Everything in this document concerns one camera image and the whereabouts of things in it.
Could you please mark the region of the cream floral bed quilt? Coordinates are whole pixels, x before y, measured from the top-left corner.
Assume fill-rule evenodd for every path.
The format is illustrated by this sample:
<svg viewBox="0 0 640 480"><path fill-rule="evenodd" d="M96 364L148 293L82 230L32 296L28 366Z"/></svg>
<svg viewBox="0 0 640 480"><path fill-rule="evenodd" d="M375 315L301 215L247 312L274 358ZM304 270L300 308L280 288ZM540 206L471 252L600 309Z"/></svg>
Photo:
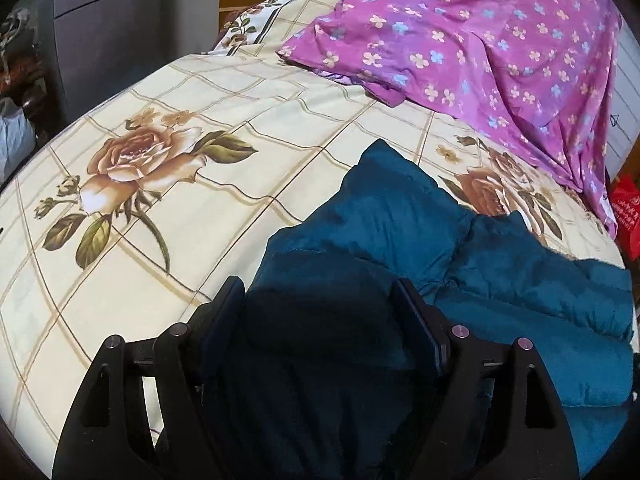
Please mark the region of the cream floral bed quilt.
<svg viewBox="0 0 640 480"><path fill-rule="evenodd" d="M155 336L227 276L250 281L268 238L376 140L465 206L518 211L555 252L622 264L574 193L457 119L277 53L184 56L77 119L1 194L1 416L37 471L108 335Z"/></svg>

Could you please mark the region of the floral pillow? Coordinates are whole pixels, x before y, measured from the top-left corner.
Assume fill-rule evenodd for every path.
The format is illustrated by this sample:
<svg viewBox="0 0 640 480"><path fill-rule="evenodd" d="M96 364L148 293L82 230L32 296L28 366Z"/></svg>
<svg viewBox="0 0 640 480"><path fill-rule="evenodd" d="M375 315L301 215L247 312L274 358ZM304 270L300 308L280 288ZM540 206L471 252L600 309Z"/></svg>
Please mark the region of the floral pillow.
<svg viewBox="0 0 640 480"><path fill-rule="evenodd" d="M340 0L265 0L232 13L208 55L268 56Z"/></svg>

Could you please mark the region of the red shopping bag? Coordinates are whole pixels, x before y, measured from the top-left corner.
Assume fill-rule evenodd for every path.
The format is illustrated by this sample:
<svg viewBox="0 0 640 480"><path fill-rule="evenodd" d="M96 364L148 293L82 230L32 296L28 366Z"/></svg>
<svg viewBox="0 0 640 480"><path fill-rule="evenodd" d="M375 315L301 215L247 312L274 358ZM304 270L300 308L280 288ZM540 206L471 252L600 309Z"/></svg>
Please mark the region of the red shopping bag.
<svg viewBox="0 0 640 480"><path fill-rule="evenodd" d="M617 222L617 243L630 261L637 260L640 252L640 194L636 181L629 174L615 179L610 202Z"/></svg>

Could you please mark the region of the pile of bags and clutter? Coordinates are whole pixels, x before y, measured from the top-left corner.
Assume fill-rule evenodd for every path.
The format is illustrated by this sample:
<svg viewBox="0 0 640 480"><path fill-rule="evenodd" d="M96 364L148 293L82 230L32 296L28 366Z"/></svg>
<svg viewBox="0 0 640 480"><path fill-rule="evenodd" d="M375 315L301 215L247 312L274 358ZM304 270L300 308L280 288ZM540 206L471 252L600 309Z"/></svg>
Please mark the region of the pile of bags and clutter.
<svg viewBox="0 0 640 480"><path fill-rule="evenodd" d="M17 8L1 23L1 184L35 151L36 129L28 109L34 96L44 96L38 87L42 77L30 12Z"/></svg>

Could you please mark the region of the teal down jacket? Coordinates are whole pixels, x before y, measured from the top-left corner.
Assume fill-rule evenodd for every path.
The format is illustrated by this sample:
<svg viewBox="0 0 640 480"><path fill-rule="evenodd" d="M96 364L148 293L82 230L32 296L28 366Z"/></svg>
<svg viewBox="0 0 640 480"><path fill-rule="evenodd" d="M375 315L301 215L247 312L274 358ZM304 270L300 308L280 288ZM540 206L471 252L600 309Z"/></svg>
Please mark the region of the teal down jacket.
<svg viewBox="0 0 640 480"><path fill-rule="evenodd" d="M400 278L477 337L533 341L579 471L602 460L629 413L629 273L552 252L518 214L474 214L378 141L268 242L206 388L212 478L387 479L416 462L436 386L388 302Z"/></svg>

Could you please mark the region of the purple floral sheet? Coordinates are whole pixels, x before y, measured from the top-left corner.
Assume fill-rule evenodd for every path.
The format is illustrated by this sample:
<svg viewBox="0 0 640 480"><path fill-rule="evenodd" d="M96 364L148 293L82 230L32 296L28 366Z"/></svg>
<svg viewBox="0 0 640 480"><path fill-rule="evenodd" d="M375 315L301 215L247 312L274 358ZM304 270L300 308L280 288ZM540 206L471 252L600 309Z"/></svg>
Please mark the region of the purple floral sheet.
<svg viewBox="0 0 640 480"><path fill-rule="evenodd" d="M340 0L285 61L465 122L617 223L605 153L622 18L612 0Z"/></svg>

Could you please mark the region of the grey refrigerator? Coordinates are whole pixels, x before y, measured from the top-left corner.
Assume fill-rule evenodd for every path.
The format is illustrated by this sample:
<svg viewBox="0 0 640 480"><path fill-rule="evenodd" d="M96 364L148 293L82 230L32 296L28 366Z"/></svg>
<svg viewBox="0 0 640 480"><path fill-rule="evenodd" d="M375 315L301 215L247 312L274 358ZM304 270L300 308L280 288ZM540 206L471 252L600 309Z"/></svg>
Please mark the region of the grey refrigerator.
<svg viewBox="0 0 640 480"><path fill-rule="evenodd" d="M39 0L39 42L63 122L208 50L218 9L219 0Z"/></svg>

